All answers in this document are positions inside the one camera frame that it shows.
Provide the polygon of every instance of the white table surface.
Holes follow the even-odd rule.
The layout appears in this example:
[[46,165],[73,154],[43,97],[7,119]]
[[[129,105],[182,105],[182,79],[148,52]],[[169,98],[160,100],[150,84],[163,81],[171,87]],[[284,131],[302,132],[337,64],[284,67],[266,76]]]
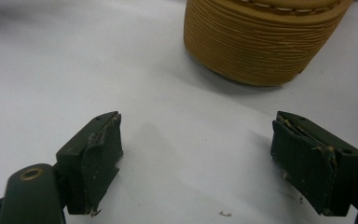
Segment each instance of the white table surface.
[[[358,147],[358,2],[307,69],[276,88],[189,58],[185,0],[0,1],[0,197],[7,179],[118,110],[124,157],[97,217],[67,223],[353,223],[319,217],[271,160],[278,110]],[[224,211],[231,217],[220,216]]]

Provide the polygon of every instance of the metal rivet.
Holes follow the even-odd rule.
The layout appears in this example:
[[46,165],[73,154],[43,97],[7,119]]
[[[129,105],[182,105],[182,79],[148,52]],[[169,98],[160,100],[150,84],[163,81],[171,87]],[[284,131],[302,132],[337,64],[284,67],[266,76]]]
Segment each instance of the metal rivet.
[[31,168],[29,170],[26,170],[20,175],[21,180],[32,180],[37,178],[38,176],[42,175],[43,169],[41,168]]

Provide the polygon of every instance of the tan woven basket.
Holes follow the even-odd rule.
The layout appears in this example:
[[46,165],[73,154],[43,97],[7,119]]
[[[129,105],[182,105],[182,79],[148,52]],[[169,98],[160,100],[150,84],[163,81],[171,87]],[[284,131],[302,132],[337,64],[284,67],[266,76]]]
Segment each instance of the tan woven basket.
[[185,45],[213,71],[256,86],[305,69],[352,0],[187,0]]

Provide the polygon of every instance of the dark green plastic part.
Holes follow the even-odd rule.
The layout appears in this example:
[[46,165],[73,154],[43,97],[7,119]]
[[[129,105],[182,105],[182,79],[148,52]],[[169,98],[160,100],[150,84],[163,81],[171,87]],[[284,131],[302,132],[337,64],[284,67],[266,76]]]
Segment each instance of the dark green plastic part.
[[0,208],[0,224],[65,223],[52,166],[37,164],[12,175]]
[[346,216],[358,178],[358,149],[295,114],[278,112],[272,124],[271,155],[283,177],[318,214]]
[[92,119],[57,152],[60,175],[67,176],[69,214],[98,214],[98,205],[118,172],[123,155],[121,116],[111,112]]

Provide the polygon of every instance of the clip jaw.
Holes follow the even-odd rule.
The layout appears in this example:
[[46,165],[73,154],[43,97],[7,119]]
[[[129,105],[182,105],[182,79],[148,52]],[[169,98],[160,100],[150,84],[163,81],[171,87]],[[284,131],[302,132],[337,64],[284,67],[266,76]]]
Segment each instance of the clip jaw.
[[318,214],[345,217],[358,198],[358,149],[312,121],[278,112],[273,159]]
[[118,173],[123,155],[120,141],[121,116],[111,112],[92,119],[57,152],[60,175],[67,176],[72,215],[96,215],[98,205]]

